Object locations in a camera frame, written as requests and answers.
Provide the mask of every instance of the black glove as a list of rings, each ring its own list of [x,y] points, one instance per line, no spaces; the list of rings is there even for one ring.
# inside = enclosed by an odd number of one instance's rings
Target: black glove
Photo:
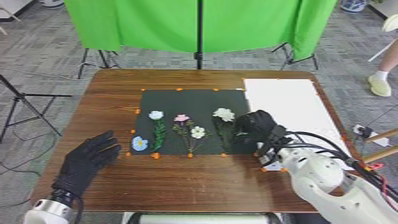
[[[234,123],[234,132],[245,134],[236,136],[234,141],[241,141],[245,144],[264,142],[275,126],[276,122],[262,110],[245,114]]]
[[[53,183],[53,189],[62,189],[81,198],[95,173],[117,158],[120,146],[113,138],[113,131],[106,131],[86,139],[65,155],[65,160]]]

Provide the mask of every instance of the white paper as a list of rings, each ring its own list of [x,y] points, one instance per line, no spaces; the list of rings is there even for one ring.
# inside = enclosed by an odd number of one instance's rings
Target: white paper
[[[305,131],[321,135],[349,155],[310,80],[245,79],[245,90],[250,111],[266,111],[287,131]],[[316,138],[301,136],[301,139],[307,143],[332,149]],[[340,161],[339,165],[342,169],[351,169]],[[273,165],[266,168],[275,170],[280,166]]]

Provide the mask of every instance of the pink flower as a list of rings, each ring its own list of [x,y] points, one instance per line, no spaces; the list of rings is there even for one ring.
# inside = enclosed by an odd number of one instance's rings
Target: pink flower
[[[184,114],[177,114],[175,118],[173,118],[173,121],[186,121],[189,119],[189,117],[184,115]]]

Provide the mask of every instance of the green backdrop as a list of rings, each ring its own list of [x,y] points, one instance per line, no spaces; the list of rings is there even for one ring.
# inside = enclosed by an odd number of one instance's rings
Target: green backdrop
[[[287,42],[312,55],[337,0],[204,0],[204,52]],[[65,0],[85,48],[195,52],[197,0]]]

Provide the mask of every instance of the orange dot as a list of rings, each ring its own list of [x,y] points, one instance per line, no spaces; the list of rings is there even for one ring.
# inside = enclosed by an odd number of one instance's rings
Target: orange dot
[[[159,159],[159,153],[157,152],[152,153],[152,159]]]

